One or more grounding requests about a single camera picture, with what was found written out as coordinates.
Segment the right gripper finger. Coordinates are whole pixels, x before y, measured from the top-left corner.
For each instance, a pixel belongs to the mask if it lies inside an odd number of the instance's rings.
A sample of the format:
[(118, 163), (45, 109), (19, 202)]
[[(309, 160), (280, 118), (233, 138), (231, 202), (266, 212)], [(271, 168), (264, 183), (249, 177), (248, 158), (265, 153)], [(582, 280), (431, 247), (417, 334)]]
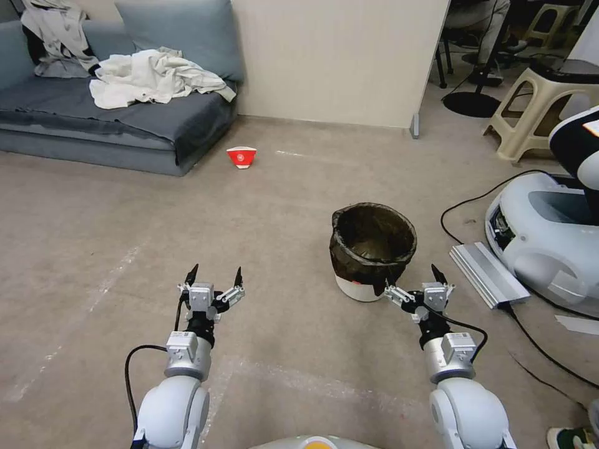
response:
[(445, 274), (435, 265), (435, 264), (431, 264), (431, 270), (433, 273), (433, 276), (436, 280), (436, 282), (442, 284), (442, 286), (444, 287), (445, 290), (445, 302), (449, 301), (449, 297), (452, 294), (453, 290), (455, 289), (455, 285), (451, 284)]
[(399, 306), (404, 312), (416, 311), (417, 301), (415, 295), (394, 284), (390, 284), (388, 279), (385, 280), (383, 296), (394, 305)]

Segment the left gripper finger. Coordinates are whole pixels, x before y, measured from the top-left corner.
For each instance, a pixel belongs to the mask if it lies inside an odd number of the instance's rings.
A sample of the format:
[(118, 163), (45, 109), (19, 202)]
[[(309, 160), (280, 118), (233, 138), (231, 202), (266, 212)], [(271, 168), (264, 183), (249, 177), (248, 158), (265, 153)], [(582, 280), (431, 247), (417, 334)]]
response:
[(189, 289), (193, 286), (193, 283), (196, 280), (198, 272), (198, 264), (194, 265), (194, 267), (187, 273), (185, 280), (182, 284), (179, 284), (177, 287), (180, 290), (180, 301), (187, 301), (189, 297)]
[(233, 287), (219, 294), (215, 298), (216, 309), (229, 309), (241, 301), (245, 296), (241, 266), (237, 269)]

